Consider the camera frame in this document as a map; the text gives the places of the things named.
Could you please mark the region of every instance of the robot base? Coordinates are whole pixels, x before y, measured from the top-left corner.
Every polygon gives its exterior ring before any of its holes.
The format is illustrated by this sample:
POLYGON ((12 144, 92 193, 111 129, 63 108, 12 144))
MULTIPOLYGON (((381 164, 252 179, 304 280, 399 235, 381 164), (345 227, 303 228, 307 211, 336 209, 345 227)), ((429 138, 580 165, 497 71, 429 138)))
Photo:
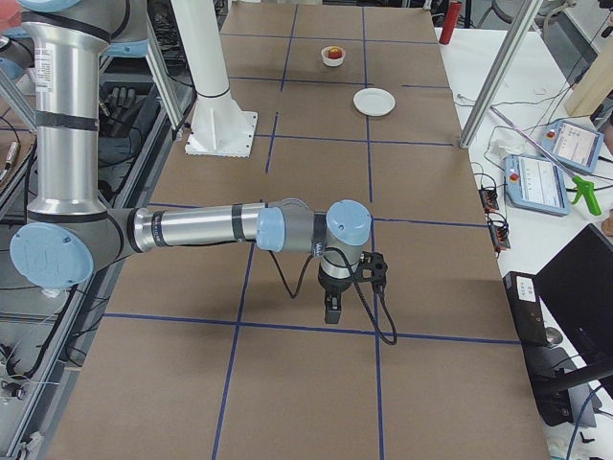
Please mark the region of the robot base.
POLYGON ((258 114, 243 112, 229 96, 226 101, 198 99, 192 134, 185 146, 189 155, 235 156, 251 153, 258 114))

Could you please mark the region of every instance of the light blue joint cap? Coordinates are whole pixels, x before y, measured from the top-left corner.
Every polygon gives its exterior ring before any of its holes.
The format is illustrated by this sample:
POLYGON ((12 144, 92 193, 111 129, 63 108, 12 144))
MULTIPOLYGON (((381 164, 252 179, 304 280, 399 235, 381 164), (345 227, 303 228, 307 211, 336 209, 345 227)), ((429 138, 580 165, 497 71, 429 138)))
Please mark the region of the light blue joint cap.
POLYGON ((284 213, 279 208, 264 208, 258 213, 256 244, 264 251, 280 252, 285 244, 284 213))
POLYGON ((80 0, 19 0, 19 3, 33 12, 63 12, 80 3, 80 0))
POLYGON ((369 210, 352 199, 335 202, 326 214, 332 235, 349 246, 361 246, 368 241, 372 219, 369 210))
POLYGON ((111 43, 104 51, 105 56, 114 58, 144 58, 148 53, 149 40, 111 43))
POLYGON ((94 259, 87 246, 53 223, 22 227, 12 237, 11 259, 19 273, 42 288, 69 288, 94 273, 94 259))
POLYGON ((16 62, 0 57, 0 69, 4 70, 10 80, 19 79, 26 73, 16 62))

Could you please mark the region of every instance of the black monitor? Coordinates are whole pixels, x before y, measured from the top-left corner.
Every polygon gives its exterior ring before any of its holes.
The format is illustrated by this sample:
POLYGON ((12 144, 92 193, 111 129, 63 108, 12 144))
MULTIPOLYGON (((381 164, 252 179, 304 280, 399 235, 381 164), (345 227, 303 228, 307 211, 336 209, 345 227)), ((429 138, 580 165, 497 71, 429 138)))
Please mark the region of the black monitor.
MULTIPOLYGON (((588 367, 613 358, 613 244, 598 228, 583 228, 534 284, 588 367)), ((613 398, 613 377, 600 382, 613 398)))

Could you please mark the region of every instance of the green tool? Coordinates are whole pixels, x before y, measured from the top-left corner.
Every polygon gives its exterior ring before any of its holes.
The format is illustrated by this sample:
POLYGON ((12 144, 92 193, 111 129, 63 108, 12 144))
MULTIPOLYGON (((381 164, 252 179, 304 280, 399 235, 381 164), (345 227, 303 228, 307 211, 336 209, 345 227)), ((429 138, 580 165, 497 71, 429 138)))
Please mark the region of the green tool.
POLYGON ((517 132, 521 137, 526 139, 528 143, 533 146, 535 149, 540 151, 545 158, 555 164, 563 173, 568 175, 573 182, 575 183, 577 194, 575 195, 575 199, 573 200, 573 204, 577 204, 581 197, 585 198, 585 204, 587 204, 587 209, 589 209, 590 213, 594 216, 599 216, 602 214, 601 207, 596 200, 596 196, 594 195, 594 182, 590 182, 589 180, 585 180, 581 178, 578 174, 570 171, 566 168, 560 161, 553 156, 550 152, 544 149, 540 144, 538 144, 535 140, 533 140, 528 134, 522 131, 518 126, 516 126, 511 120, 509 120, 503 113, 500 112, 496 107, 491 106, 489 108, 492 112, 494 112, 503 122, 505 122, 513 131, 517 132))

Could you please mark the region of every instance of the screen display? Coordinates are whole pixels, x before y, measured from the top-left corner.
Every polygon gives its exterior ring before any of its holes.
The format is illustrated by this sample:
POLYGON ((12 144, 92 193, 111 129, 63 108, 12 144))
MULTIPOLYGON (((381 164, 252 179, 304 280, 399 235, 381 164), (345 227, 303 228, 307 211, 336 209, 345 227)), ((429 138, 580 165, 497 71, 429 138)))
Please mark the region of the screen display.
POLYGON ((561 208, 559 183, 554 165, 547 160, 519 157, 521 193, 526 201, 561 208))
MULTIPOLYGON (((586 363, 613 357, 613 245, 594 225, 534 277, 543 302, 586 363)), ((601 383, 613 397, 613 378, 601 383)))
POLYGON ((587 166, 598 141, 598 133, 579 126, 562 123, 557 134, 554 154, 587 166))

